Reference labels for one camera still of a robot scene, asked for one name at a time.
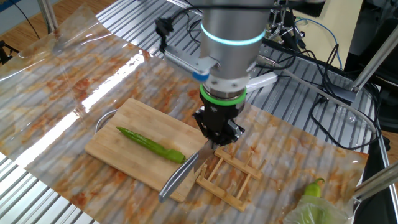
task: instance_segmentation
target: white cable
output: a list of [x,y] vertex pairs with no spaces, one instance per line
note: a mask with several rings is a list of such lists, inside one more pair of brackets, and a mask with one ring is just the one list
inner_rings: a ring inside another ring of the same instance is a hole
[[249,80],[249,83],[246,85],[246,93],[250,93],[267,85],[271,85],[277,80],[278,76],[274,72],[269,72],[265,75],[259,75],[258,77]]
[[335,99],[331,95],[325,93],[324,91],[321,91],[317,87],[315,87],[315,86],[307,83],[306,81],[302,80],[301,78],[295,76],[292,72],[288,71],[287,69],[283,69],[283,71],[285,73],[287,73],[290,77],[292,77],[294,80],[298,81],[299,83],[303,84],[304,86],[308,87],[309,89],[321,94],[322,96],[328,98],[329,100],[331,100],[332,102],[336,103],[337,105],[340,105],[340,106],[346,108],[347,110],[349,110],[352,113],[354,113],[356,116],[362,118],[369,125],[369,127],[371,128],[372,133],[375,136],[377,135],[377,130],[376,130],[376,127],[373,125],[373,122],[368,117],[366,117],[361,112],[359,112],[357,109],[354,109],[353,107],[348,106],[347,104],[341,102],[340,100]]

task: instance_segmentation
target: corrugated metal surface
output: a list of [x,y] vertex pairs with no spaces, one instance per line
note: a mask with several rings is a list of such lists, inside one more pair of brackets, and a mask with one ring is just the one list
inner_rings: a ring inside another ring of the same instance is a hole
[[[153,21],[159,16],[169,16],[178,9],[178,6],[166,1],[120,0],[97,17],[111,32],[162,57],[157,50],[159,38],[154,32]],[[199,18],[199,15],[190,13],[190,22]],[[169,44],[191,54],[199,54],[199,45],[187,34],[186,21],[187,17],[177,21]],[[270,56],[274,60],[287,57],[270,48],[262,48],[260,54]],[[321,83],[321,76],[313,63],[297,60],[290,70],[306,80]],[[262,72],[253,71],[253,76]],[[331,79],[338,85],[349,82],[338,75],[332,75]],[[260,89],[248,95],[248,102],[320,139],[331,142],[308,117],[309,109],[317,98],[317,94],[304,86],[289,78],[281,78],[272,88]],[[367,93],[360,92],[353,106],[371,117],[374,116],[374,106]],[[321,105],[315,108],[314,114],[345,146],[360,145],[369,141],[371,133],[368,128],[351,119],[349,114],[341,113],[335,106]],[[360,151],[367,152],[368,148],[362,148]],[[0,183],[0,223],[96,223],[3,155],[0,157]]]

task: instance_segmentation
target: green pepper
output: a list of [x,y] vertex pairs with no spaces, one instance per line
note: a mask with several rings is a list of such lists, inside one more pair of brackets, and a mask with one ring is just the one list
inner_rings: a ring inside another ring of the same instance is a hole
[[311,195],[315,197],[321,197],[321,187],[318,185],[318,182],[322,180],[322,183],[325,183],[323,178],[318,178],[308,186],[304,190],[304,195]]
[[168,159],[170,161],[183,164],[186,161],[185,156],[174,149],[165,149],[163,146],[160,144],[157,144],[156,142],[145,138],[144,136],[137,134],[135,132],[132,132],[126,128],[122,127],[116,127],[120,132],[122,132],[126,137],[129,139],[135,141],[136,143],[140,144],[141,146],[144,146],[145,148],[151,150],[152,152],[162,156],[165,159]]
[[[318,178],[311,184],[308,184],[304,190],[304,195],[321,197],[321,187],[318,185],[318,182],[322,180],[322,183],[325,183],[323,178]],[[319,209],[317,206],[310,205],[308,210],[303,211],[301,214],[301,220],[304,222],[299,222],[300,224],[307,223],[323,223],[325,217],[325,211]]]

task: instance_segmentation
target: plastic bag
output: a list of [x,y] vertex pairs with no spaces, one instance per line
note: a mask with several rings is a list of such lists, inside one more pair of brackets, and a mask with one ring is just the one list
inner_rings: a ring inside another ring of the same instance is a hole
[[296,209],[284,218],[284,224],[344,224],[347,214],[324,198],[303,195]]

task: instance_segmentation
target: plastic sheet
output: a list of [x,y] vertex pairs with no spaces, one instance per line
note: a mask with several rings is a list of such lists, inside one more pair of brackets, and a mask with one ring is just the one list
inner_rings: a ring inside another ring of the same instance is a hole
[[[253,167],[267,161],[264,178],[244,189],[242,198],[252,192],[245,212],[197,185],[186,202],[161,204],[158,192],[84,152],[99,119],[130,97],[197,127],[191,114],[201,106],[198,85],[109,33],[83,6],[0,68],[0,151],[101,223],[280,223],[314,177],[327,182],[322,197],[351,207],[367,155],[249,104],[236,121],[244,136],[224,148],[240,148],[242,160],[254,151]],[[206,177],[217,161],[207,162]],[[219,172],[224,189],[246,176],[227,164]]]
[[286,215],[284,224],[344,224],[348,217],[327,200],[304,195],[297,208]]

